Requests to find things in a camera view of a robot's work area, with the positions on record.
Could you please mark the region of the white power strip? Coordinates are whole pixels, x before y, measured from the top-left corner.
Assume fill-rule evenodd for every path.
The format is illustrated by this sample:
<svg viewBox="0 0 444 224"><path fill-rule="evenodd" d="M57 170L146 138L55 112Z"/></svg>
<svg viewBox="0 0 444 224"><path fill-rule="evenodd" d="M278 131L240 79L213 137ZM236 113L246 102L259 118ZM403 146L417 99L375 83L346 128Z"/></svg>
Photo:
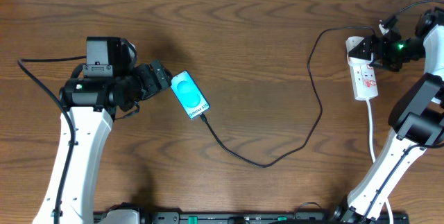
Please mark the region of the white power strip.
<svg viewBox="0 0 444 224"><path fill-rule="evenodd" d="M352 36L345 41L346 51L348 52L346 60L350 67L355 100L369 101L378 95L375 71L370 66L373 61L373 54L371 53L370 59L361 59L357 57L357 54L349 54L363 40L363 37Z"/></svg>

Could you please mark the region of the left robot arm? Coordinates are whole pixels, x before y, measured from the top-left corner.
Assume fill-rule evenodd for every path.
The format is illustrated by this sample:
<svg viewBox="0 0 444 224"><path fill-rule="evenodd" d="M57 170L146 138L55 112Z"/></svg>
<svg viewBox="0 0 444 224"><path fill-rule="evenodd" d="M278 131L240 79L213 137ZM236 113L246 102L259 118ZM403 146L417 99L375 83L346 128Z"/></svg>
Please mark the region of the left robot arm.
<svg viewBox="0 0 444 224"><path fill-rule="evenodd" d="M44 201L34 223L93 223L101 155L121 110L126 117L171 86L160 61L137 64L137 51L120 37L88 37L86 62L75 68L56 101L60 142Z"/></svg>

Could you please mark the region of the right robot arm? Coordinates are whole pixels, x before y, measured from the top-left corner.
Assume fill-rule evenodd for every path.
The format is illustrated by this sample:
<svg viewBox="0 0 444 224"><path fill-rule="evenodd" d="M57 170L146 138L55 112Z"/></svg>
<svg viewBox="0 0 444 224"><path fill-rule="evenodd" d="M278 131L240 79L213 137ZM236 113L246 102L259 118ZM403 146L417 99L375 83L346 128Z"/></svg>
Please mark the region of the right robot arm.
<svg viewBox="0 0 444 224"><path fill-rule="evenodd" d="M375 84L374 68L398 72L404 63L424 59L424 74L396 103L386 143L364 179L337 207L330 220L337 223L376 223L383 204L400 178L428 148L443 147L443 113L429 108L443 104L443 9L424 12L415 35L402 39L397 15L381 21L381 36L349 37L347 61L354 85Z"/></svg>

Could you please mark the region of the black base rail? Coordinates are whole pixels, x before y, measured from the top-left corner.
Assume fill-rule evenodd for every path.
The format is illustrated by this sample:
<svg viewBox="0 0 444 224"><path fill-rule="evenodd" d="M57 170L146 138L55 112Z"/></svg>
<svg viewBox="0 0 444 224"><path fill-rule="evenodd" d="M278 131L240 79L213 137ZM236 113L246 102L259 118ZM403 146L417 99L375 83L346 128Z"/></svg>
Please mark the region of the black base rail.
<svg viewBox="0 0 444 224"><path fill-rule="evenodd" d="M327 221L323 212L302 212L296 214L180 214L177 212L158 212L145 215L140 223L148 224L228 224L250 223L265 224L277 221Z"/></svg>

